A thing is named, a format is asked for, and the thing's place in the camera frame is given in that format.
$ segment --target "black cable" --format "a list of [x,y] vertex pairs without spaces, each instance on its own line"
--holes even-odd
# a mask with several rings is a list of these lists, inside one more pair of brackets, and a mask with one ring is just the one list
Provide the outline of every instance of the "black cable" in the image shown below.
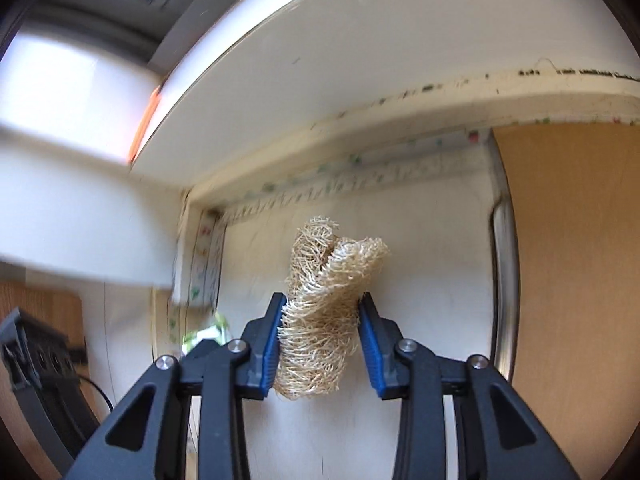
[[113,411],[113,404],[111,403],[111,401],[109,400],[109,397],[107,397],[107,394],[104,393],[104,391],[102,391],[100,389],[100,386],[98,386],[96,383],[94,383],[89,377],[86,377],[84,375],[81,374],[76,374],[80,379],[82,379],[83,381],[88,382],[91,386],[93,386],[96,390],[98,390],[98,393],[101,394],[102,398],[104,399],[104,402],[107,403],[107,406],[109,407],[109,411],[112,412]]
[[111,361],[109,360],[109,337],[107,336],[107,283],[103,283],[102,288],[102,325],[104,326],[104,351],[107,354],[107,368],[111,380],[111,391],[116,399],[116,389],[113,387],[113,374],[111,373]]

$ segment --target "electrical cable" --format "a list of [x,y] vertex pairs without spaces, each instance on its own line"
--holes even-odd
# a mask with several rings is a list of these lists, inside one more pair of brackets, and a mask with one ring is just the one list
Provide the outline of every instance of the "electrical cable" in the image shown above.
[[107,406],[109,407],[109,411],[112,412],[113,411],[113,404],[111,403],[111,401],[109,400],[109,397],[107,397],[107,394],[104,393],[104,391],[102,391],[102,389],[100,388],[100,386],[98,386],[96,383],[94,383],[89,377],[86,377],[84,375],[81,374],[76,374],[80,379],[82,379],[83,381],[88,382],[89,384],[91,384],[91,386],[93,386],[96,390],[98,390],[98,393],[101,394],[102,398],[104,399],[104,402],[107,403]]

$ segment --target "white wall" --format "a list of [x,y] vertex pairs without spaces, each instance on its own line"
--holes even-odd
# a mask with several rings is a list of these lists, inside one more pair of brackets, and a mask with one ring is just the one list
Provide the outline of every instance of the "white wall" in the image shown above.
[[125,164],[158,84],[98,48],[21,31],[0,62],[0,126]]
[[[236,6],[201,44],[244,13]],[[345,110],[540,60],[640,75],[601,0],[294,0],[233,41],[222,56],[196,46],[185,57],[215,56],[187,92],[189,70],[167,80],[135,173],[191,185]]]
[[[316,215],[340,223],[338,234],[380,236],[389,246],[370,291],[381,316],[405,337],[439,355],[466,360],[490,354],[494,284],[489,218],[496,199],[490,170],[443,171],[438,178],[380,186],[296,203],[227,227],[218,310],[239,336],[285,289],[296,229]],[[392,477],[400,402],[381,401],[362,351],[350,358],[340,390],[290,401],[270,392],[247,401],[244,421],[252,477],[280,480]],[[456,479],[452,402],[446,403],[447,478]]]
[[180,192],[0,130],[0,259],[171,286]]

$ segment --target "metal handle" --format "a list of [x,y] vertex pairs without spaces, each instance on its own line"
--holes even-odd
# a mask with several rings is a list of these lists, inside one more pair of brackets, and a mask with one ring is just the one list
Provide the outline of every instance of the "metal handle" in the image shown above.
[[511,382],[518,343],[520,319],[520,268],[513,207],[502,197],[492,215],[496,305],[492,362]]

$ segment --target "blue gripper pad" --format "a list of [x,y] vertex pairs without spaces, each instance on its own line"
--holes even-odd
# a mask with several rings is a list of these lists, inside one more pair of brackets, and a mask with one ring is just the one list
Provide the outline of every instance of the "blue gripper pad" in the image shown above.
[[368,292],[360,300],[358,313],[358,333],[371,386],[383,400],[404,397],[409,387],[409,370],[394,351],[402,339],[398,325],[378,315]]
[[249,343],[250,358],[238,368],[236,386],[245,399],[262,400],[273,386],[280,359],[278,326],[285,303],[284,294],[274,293],[264,317],[251,320],[242,332],[242,339]]

